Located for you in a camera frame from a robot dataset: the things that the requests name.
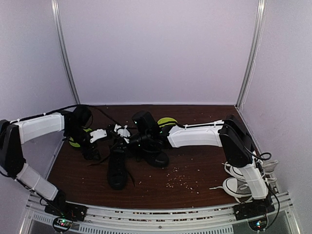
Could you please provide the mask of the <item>black sneaker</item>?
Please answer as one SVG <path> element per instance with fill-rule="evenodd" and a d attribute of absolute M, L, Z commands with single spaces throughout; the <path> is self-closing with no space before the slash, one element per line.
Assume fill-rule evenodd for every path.
<path fill-rule="evenodd" d="M 128 154 L 124 148 L 110 148 L 109 155 L 98 163 L 90 164 L 90 166 L 98 166 L 101 163 L 108 160 L 107 169 L 107 182 L 114 190 L 123 190 L 128 181 L 128 175 L 130 176 L 133 184 L 135 185 L 134 178 L 126 169 L 126 159 Z"/>
<path fill-rule="evenodd" d="M 161 150 L 134 149 L 131 153 L 137 161 L 143 159 L 155 168 L 164 168 L 169 165 L 169 157 Z"/>

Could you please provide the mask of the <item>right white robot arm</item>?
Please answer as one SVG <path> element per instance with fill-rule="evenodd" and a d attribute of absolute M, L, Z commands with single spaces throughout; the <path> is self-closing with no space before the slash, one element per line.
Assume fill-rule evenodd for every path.
<path fill-rule="evenodd" d="M 252 140 L 245 127 L 231 117 L 209 123 L 182 125 L 170 117 L 155 121 L 149 112 L 138 112 L 133 116 L 138 133 L 132 135 L 127 126 L 116 125 L 114 132 L 123 139 L 126 147 L 146 159 L 154 167 L 169 164 L 166 148 L 188 146 L 216 146 L 223 149 L 227 163 L 240 172 L 251 191 L 253 201 L 250 211 L 262 214 L 269 206 L 268 183 L 264 178 L 261 158 L 253 149 Z"/>

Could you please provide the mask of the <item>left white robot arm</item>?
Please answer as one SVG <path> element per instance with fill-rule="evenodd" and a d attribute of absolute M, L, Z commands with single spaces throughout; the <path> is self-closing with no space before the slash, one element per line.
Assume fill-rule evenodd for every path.
<path fill-rule="evenodd" d="M 95 142 L 107 136 L 103 129 L 85 131 L 72 112 L 42 114 L 25 120 L 1 120 L 0 166 L 5 171 L 5 177 L 25 185 L 44 198 L 59 216 L 66 216 L 70 212 L 70 205 L 66 202 L 65 193 L 34 170 L 26 162 L 22 151 L 24 143 L 61 131 L 65 137 L 72 138 L 78 143 L 86 156 L 93 156 L 96 153 Z"/>

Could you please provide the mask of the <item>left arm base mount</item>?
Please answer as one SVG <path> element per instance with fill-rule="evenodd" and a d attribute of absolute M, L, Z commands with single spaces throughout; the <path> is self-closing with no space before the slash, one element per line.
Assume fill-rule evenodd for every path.
<path fill-rule="evenodd" d="M 84 221 L 87 214 L 87 207 L 73 203 L 65 203 L 65 208 L 57 207 L 56 204 L 48 203 L 44 205 L 44 211 L 56 216 L 52 221 L 53 229 L 60 234 L 71 229 L 74 222 Z"/>

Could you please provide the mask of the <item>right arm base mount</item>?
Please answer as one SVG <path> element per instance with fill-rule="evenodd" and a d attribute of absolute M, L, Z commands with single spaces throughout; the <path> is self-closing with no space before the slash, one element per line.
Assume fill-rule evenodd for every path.
<path fill-rule="evenodd" d="M 268 214 L 275 211 L 270 200 L 252 200 L 233 206 L 237 221 L 247 220 L 248 226 L 255 232 L 263 232 L 269 227 Z"/>

